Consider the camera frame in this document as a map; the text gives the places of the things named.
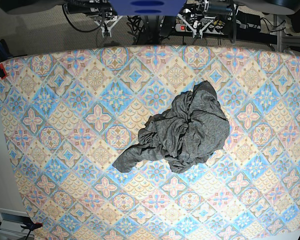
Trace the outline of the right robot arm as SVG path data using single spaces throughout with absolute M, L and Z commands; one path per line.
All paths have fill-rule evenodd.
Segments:
M 91 33 L 101 30 L 103 37 L 112 37 L 113 27 L 122 19 L 108 0 L 66 0 L 62 5 L 62 12 L 69 25 L 80 33 Z M 84 14 L 91 18 L 97 27 L 90 30 L 77 28 L 68 15 Z

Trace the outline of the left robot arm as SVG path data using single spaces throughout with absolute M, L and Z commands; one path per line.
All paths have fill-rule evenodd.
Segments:
M 193 0 L 186 2 L 176 17 L 175 30 L 189 33 L 194 39 L 205 34 L 225 35 L 237 41 L 238 5 L 232 0 Z

